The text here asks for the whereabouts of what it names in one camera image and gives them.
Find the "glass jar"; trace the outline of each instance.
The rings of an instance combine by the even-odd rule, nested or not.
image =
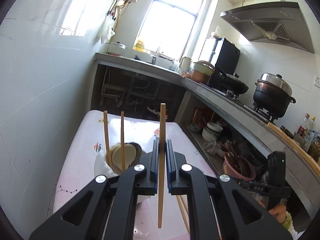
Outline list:
[[[320,158],[320,136],[318,135],[317,138],[313,139],[308,154],[314,158],[314,160],[317,162]]]

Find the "kitchen counter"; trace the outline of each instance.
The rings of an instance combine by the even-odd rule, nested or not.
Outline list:
[[[107,65],[144,74],[185,87],[218,115],[232,125],[265,157],[274,151],[286,154],[286,181],[300,198],[309,216],[314,217],[320,207],[320,177],[308,161],[263,121],[209,87],[181,78],[176,72],[139,60],[96,53],[88,102],[91,102],[97,65]]]

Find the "cutting board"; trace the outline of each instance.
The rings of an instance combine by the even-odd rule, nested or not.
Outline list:
[[[306,161],[307,163],[313,168],[313,170],[316,172],[316,174],[320,177],[320,166],[316,161],[307,154],[297,143],[295,140],[291,139],[289,136],[287,136],[279,127],[275,126],[273,123],[268,123],[268,128],[273,130],[277,135],[279,135],[288,145],[292,147],[293,150],[295,150],[297,153],[299,153]]]

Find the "silver screw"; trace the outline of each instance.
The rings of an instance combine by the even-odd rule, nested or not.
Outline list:
[[[230,177],[227,174],[222,174],[219,178],[223,182],[228,182],[230,180]]]
[[[98,182],[98,183],[103,183],[103,182],[105,182],[106,181],[106,176],[104,176],[104,175],[99,175],[99,176],[97,176],[96,177],[96,182]]]
[[[143,171],[144,170],[144,165],[143,164],[137,164],[134,167],[135,171]]]
[[[192,170],[192,166],[190,164],[183,164],[181,166],[181,169],[183,169],[184,171],[191,171]]]

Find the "pink tablecloth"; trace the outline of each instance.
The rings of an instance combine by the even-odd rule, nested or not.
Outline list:
[[[108,114],[110,145],[120,142],[120,116]],[[125,142],[139,143],[145,152],[151,152],[154,131],[159,122],[124,118]],[[173,150],[183,153],[187,163],[201,169],[204,174],[214,176],[208,164],[183,133],[178,124],[166,123],[166,138],[172,140]],[[93,178],[93,166],[97,152],[105,148],[103,112],[89,111],[76,133],[63,164],[57,184],[53,212],[68,202]],[[163,226],[157,228],[157,195],[142,203],[136,212],[134,239],[185,240],[189,239],[175,196],[168,193],[165,176]]]

